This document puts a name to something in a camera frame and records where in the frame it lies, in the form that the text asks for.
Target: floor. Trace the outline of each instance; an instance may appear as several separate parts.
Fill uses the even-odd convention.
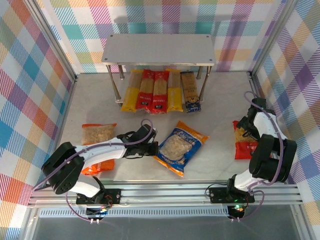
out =
[[[201,89],[199,80],[198,92]],[[205,93],[202,111],[186,114],[169,112],[150,115],[121,112],[115,103],[115,96],[108,74],[81,74],[68,112],[61,142],[79,145],[82,138],[82,124],[117,123],[116,134],[136,131],[142,119],[152,120],[158,133],[156,141],[162,143],[179,120],[191,128],[210,136],[198,153],[184,168],[180,177],[162,166],[152,157],[141,159],[117,159],[112,171],[99,174],[103,180],[227,180],[249,167],[249,160],[235,160],[235,137],[233,121],[247,115],[249,103],[244,99],[245,91],[251,90],[245,72],[211,73]]]

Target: yellow spaghetti package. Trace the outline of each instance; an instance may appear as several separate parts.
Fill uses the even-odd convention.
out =
[[[122,112],[136,112],[137,99],[140,91],[143,70],[131,70],[129,85],[126,89],[123,104],[121,107]]]
[[[154,158],[183,177],[185,166],[208,138],[179,121],[172,133],[160,144],[159,154]]]
[[[168,106],[166,111],[183,112],[180,70],[167,68],[166,71],[170,72],[168,80]]]

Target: white table surface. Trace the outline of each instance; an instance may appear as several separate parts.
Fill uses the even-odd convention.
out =
[[[179,120],[200,133],[210,136],[184,168],[180,177],[152,157],[117,159],[115,168],[100,174],[111,180],[227,180],[249,167],[249,160],[235,160],[235,135],[232,121],[240,120],[250,104],[244,99],[250,90],[245,72],[212,72],[204,94],[202,111],[169,112],[150,115],[121,112],[114,103],[115,95],[107,73],[81,74],[75,89],[61,142],[79,145],[84,123],[117,123],[115,134],[136,131],[142,119],[153,121],[158,132],[155,140],[162,143]]]
[[[214,66],[209,34],[110,34],[102,55],[106,65]]]

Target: plaid wall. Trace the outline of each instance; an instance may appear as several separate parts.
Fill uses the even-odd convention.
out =
[[[106,36],[211,34],[216,70],[251,69],[287,0],[38,0],[72,65],[106,72]]]
[[[0,6],[0,239],[15,240],[72,80],[23,0]]]
[[[290,173],[320,239],[320,0],[300,0],[258,73],[259,91],[297,142]]]

